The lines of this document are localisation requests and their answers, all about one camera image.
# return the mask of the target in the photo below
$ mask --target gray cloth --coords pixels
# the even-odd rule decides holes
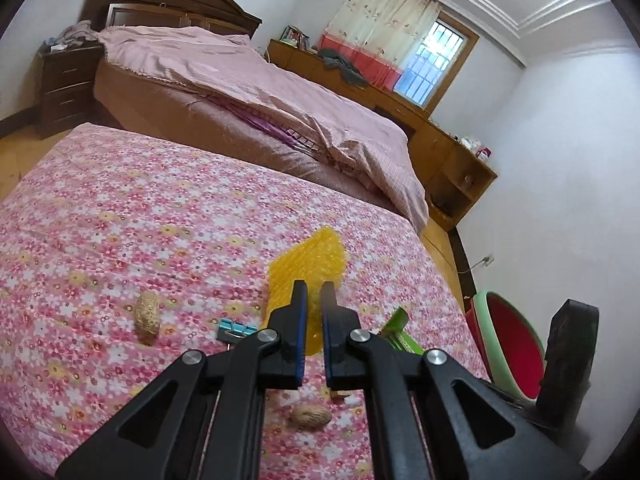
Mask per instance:
[[[360,70],[342,54],[336,52],[332,48],[321,48],[318,51],[318,57],[322,59],[325,68],[340,69],[340,76],[350,85],[360,87],[369,86],[369,81],[364,79]]]
[[[91,28],[91,20],[82,20],[67,27],[55,39],[55,44],[79,46],[83,41],[98,41],[98,33]]]

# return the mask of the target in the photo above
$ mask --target window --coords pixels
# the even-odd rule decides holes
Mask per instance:
[[[394,91],[432,112],[477,41],[477,34],[441,13],[409,60]]]

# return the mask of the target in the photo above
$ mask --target wooden floor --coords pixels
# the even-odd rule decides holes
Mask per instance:
[[[31,168],[68,132],[61,132],[48,139],[40,140],[33,127],[28,127],[0,139],[0,202],[9,195]],[[433,220],[420,235],[420,240],[436,263],[449,288],[462,308],[462,290],[449,235]]]

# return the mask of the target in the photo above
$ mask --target red curtain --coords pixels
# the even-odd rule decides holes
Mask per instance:
[[[349,59],[364,78],[377,88],[392,91],[402,75],[398,67],[367,54],[362,49],[340,42],[327,33],[320,39],[320,48],[332,48]]]

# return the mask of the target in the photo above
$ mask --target wooden desk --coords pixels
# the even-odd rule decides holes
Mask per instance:
[[[271,40],[270,61],[395,122],[409,139],[415,174],[426,190],[431,217],[445,231],[460,222],[497,175],[473,153],[429,122],[429,115],[395,92],[345,82],[339,70],[280,41]]]

